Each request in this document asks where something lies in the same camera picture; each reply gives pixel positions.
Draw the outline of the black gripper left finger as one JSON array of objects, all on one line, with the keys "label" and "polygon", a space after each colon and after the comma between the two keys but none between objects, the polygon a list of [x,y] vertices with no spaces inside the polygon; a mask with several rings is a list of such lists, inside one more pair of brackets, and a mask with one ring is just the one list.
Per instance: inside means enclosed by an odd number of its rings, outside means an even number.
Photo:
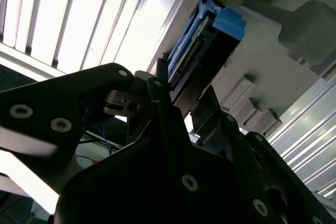
[{"label": "black gripper left finger", "polygon": [[27,156],[72,156],[83,132],[115,115],[153,121],[162,151],[191,152],[179,108],[164,81],[117,63],[1,93],[1,150]]}]

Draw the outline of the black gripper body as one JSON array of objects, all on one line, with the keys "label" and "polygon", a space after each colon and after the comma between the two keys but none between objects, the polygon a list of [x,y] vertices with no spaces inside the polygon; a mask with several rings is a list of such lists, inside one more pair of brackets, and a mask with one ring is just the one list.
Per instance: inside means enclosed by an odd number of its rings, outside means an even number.
[{"label": "black gripper body", "polygon": [[55,223],[335,223],[259,134],[187,143],[167,158],[144,138],[76,175]]}]

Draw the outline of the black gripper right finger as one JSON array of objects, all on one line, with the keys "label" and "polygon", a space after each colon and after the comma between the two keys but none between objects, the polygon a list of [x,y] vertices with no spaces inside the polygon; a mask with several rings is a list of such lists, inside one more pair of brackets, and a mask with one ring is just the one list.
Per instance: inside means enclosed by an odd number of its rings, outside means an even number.
[{"label": "black gripper right finger", "polygon": [[246,134],[239,130],[235,118],[222,111],[212,86],[209,86],[199,98],[198,105],[192,112],[193,131],[199,136],[196,144],[206,150],[218,153],[233,160],[232,140],[238,137],[249,142],[250,139],[263,141],[256,132]]}]

